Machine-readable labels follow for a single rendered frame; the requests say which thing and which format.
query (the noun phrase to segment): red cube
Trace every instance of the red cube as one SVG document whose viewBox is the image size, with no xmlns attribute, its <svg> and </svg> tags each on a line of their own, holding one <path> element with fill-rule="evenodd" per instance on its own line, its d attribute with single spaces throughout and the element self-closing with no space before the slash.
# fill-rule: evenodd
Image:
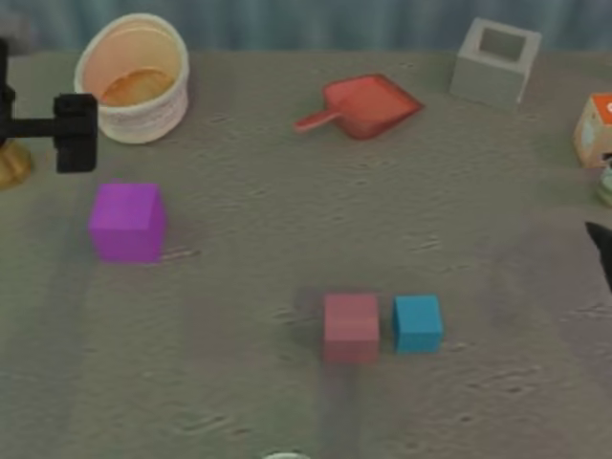
<svg viewBox="0 0 612 459">
<path fill-rule="evenodd" d="M 381 330 L 375 295 L 325 297 L 323 358 L 335 363 L 368 363 L 379 355 Z"/>
</svg>

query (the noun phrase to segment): wooden surface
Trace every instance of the wooden surface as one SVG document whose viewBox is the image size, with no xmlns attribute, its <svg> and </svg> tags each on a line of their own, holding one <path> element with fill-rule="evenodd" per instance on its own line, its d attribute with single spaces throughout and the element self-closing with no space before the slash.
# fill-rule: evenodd
<svg viewBox="0 0 612 459">
<path fill-rule="evenodd" d="M 47 116 L 77 55 L 11 65 Z M 612 317 L 582 226 L 609 225 L 572 133 L 612 55 L 543 55 L 516 115 L 449 96 L 446 54 L 193 57 L 169 137 L 100 140 L 95 174 L 0 194 L 2 459 L 606 457 Z M 383 72 L 426 105 L 370 142 L 292 122 L 330 80 Z M 162 186 L 160 266 L 100 264 L 97 185 Z M 382 353 L 323 367 L 317 299 L 382 295 Z M 434 293 L 438 355 L 395 356 L 389 296 Z"/>
</svg>

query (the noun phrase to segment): blue curtain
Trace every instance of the blue curtain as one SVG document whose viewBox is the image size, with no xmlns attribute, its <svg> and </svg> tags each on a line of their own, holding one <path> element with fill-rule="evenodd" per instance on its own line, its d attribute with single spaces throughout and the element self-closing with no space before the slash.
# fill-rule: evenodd
<svg viewBox="0 0 612 459">
<path fill-rule="evenodd" d="M 45 48 L 76 49 L 129 12 L 172 22 L 192 49 L 452 49 L 474 16 L 540 31 L 544 47 L 612 48 L 612 0 L 0 0 Z"/>
</svg>

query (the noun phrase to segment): square hole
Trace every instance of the square hole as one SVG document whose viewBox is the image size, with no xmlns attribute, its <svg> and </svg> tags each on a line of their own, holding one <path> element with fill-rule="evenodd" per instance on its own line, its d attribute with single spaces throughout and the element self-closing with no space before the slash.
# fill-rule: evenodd
<svg viewBox="0 0 612 459">
<path fill-rule="evenodd" d="M 514 33 L 485 28 L 480 38 L 480 51 L 510 62 L 517 62 L 527 39 Z"/>
</svg>

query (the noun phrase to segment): red dustpan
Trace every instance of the red dustpan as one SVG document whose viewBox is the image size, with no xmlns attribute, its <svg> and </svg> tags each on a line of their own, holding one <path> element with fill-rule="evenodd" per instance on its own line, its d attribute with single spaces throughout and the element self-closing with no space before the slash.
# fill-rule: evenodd
<svg viewBox="0 0 612 459">
<path fill-rule="evenodd" d="M 333 121 L 354 139 L 372 139 L 424 108 L 383 75 L 335 81 L 323 88 L 323 97 L 325 110 L 296 122 L 297 132 Z"/>
</svg>

